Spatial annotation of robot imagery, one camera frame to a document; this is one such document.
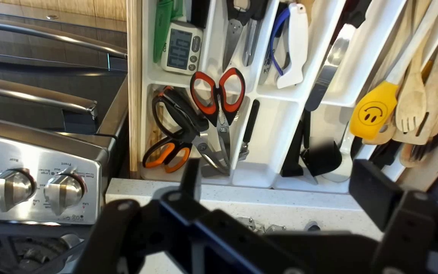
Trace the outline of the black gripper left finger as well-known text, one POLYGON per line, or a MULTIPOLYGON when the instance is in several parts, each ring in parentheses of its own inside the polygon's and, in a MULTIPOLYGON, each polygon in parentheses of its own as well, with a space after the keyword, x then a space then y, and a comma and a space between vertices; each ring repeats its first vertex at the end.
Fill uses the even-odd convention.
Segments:
POLYGON ((142 206, 136 200, 117 200, 104 207, 75 274, 137 274, 146 258, 165 253, 181 271, 193 270, 187 227, 200 198, 198 159, 186 165, 180 186, 158 189, 142 206))

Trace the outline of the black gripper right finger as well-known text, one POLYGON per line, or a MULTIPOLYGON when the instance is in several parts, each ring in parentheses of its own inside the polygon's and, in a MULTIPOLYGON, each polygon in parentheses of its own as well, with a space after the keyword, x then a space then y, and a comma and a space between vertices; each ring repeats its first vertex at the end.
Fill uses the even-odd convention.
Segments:
POLYGON ((384 233, 371 270, 376 274, 428 274, 438 253, 438 201, 393 183, 370 160, 356 160, 350 195, 384 233))

